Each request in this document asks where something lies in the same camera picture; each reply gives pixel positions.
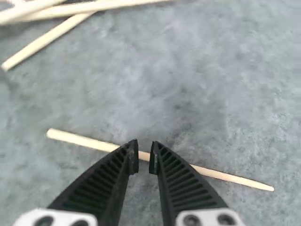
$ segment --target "wooden stick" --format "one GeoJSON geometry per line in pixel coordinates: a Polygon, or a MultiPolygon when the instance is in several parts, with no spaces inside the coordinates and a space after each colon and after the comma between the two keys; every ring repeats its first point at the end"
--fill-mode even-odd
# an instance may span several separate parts
{"type": "Polygon", "coordinates": [[[172,1],[172,0],[105,0],[101,2],[85,2],[66,4],[56,7],[51,7],[28,16],[18,18],[17,20],[11,21],[12,23],[27,22],[33,20],[45,20],[56,17],[72,16],[79,13],[89,13],[95,11],[104,11],[114,8],[122,8],[136,5],[145,5],[156,2],[172,1]]]}
{"type": "Polygon", "coordinates": [[[24,47],[22,50],[14,54],[8,60],[6,60],[2,65],[2,69],[4,71],[8,71],[9,69],[13,68],[14,66],[18,65],[25,59],[29,58],[33,54],[37,53],[51,42],[55,41],[57,38],[61,37],[62,35],[66,34],[72,28],[76,27],[78,24],[86,20],[88,17],[92,16],[95,12],[86,13],[86,14],[78,14],[75,16],[70,17],[69,19],[65,20],[49,32],[43,34],[35,41],[24,47]]]}
{"type": "Polygon", "coordinates": [[[13,8],[9,8],[0,12],[0,25],[6,24],[8,21],[17,19],[27,14],[59,4],[63,1],[66,0],[34,0],[26,2],[20,6],[16,5],[13,8]]]}
{"type": "MultiPolygon", "coordinates": [[[[46,136],[51,139],[61,140],[61,141],[65,141],[65,142],[68,142],[71,144],[76,144],[76,145],[83,146],[83,147],[89,147],[89,148],[93,148],[93,149],[101,150],[101,151],[105,151],[105,152],[112,152],[115,149],[120,147],[119,145],[91,139],[88,137],[83,137],[83,136],[80,136],[77,134],[68,133],[68,132],[64,132],[61,130],[57,130],[57,129],[49,129],[46,133],[46,136]]],[[[150,161],[150,154],[139,151],[139,159],[144,160],[144,161],[150,161]]],[[[195,166],[195,165],[191,165],[191,166],[199,174],[202,174],[207,177],[230,181],[230,182],[234,182],[234,183],[237,183],[240,185],[254,187],[254,188],[258,188],[258,189],[262,189],[262,190],[266,190],[266,191],[271,191],[271,192],[274,191],[273,187],[271,187],[269,185],[265,185],[265,184],[257,182],[257,181],[249,180],[246,178],[234,176],[234,175],[227,174],[227,173],[222,173],[219,171],[215,171],[213,169],[207,169],[207,168],[200,167],[200,166],[195,166]]]]}

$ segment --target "gray carpet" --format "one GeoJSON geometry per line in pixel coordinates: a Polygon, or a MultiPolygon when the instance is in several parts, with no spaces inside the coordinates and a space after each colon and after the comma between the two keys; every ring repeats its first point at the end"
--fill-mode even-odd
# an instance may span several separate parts
{"type": "MultiPolygon", "coordinates": [[[[0,61],[62,19],[0,28],[0,61]]],[[[208,178],[248,226],[301,222],[301,2],[189,0],[97,14],[0,72],[0,219],[46,207],[105,153],[45,138],[63,129],[152,140],[187,161],[275,187],[208,178]]],[[[120,225],[162,225],[141,162],[120,225]]]]}

